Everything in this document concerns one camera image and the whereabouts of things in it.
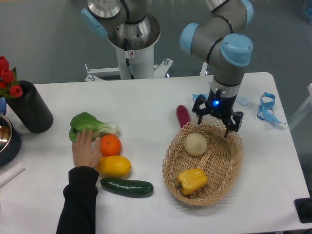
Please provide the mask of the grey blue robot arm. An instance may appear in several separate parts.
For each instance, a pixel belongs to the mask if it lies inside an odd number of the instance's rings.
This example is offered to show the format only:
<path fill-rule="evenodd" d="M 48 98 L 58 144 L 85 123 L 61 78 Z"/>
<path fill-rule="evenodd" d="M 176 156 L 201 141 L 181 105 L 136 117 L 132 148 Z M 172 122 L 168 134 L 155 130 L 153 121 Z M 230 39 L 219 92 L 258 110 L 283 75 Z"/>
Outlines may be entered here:
<path fill-rule="evenodd" d="M 180 36 L 186 53 L 215 68 L 209 95 L 195 100 L 193 112 L 199 120 L 214 116 L 227 132 L 236 132 L 243 113 L 235 112 L 233 105 L 253 51 L 252 41 L 238 31 L 253 18 L 254 9 L 247 0 L 209 0 L 207 6 L 213 18 L 205 25 L 188 24 Z M 147 12 L 145 1 L 90 0 L 81 16 L 94 34 L 115 47 L 122 79 L 154 77 L 154 45 L 160 26 Z"/>

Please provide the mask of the black sleeved forearm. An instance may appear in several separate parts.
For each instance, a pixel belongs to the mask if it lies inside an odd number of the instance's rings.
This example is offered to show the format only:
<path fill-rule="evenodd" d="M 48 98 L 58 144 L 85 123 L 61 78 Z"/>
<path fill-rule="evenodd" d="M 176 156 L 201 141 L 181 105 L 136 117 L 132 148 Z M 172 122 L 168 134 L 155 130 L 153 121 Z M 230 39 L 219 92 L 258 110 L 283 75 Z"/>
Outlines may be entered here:
<path fill-rule="evenodd" d="M 64 206 L 59 218 L 58 234 L 94 234 L 96 232 L 96 182 L 99 173 L 86 166 L 68 172 L 63 190 Z"/>

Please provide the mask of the person's hand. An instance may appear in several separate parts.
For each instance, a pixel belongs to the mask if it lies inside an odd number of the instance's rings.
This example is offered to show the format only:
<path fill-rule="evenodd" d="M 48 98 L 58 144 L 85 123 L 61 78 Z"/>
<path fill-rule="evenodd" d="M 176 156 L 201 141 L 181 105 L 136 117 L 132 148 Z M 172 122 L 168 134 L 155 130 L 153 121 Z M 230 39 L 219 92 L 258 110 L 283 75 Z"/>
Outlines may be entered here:
<path fill-rule="evenodd" d="M 75 167 L 90 167 L 95 168 L 100 159 L 100 143 L 101 139 L 97 137 L 92 142 L 93 132 L 88 133 L 83 129 L 78 133 L 76 142 L 72 142 L 73 162 Z"/>

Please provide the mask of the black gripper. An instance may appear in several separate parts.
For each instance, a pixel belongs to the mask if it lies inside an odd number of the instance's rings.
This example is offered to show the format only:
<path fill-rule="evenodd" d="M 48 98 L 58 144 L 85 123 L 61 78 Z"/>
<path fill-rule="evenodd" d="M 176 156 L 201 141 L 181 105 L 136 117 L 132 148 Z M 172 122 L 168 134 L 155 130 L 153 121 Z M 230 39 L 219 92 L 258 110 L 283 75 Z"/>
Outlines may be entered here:
<path fill-rule="evenodd" d="M 233 111 L 239 88 L 239 85 L 212 85 L 208 100 L 200 94 L 192 108 L 192 112 L 198 117 L 197 124 L 202 123 L 205 115 L 211 115 L 221 120 L 226 126 L 224 137 L 227 137 L 229 132 L 238 132 L 244 116 L 243 112 Z"/>

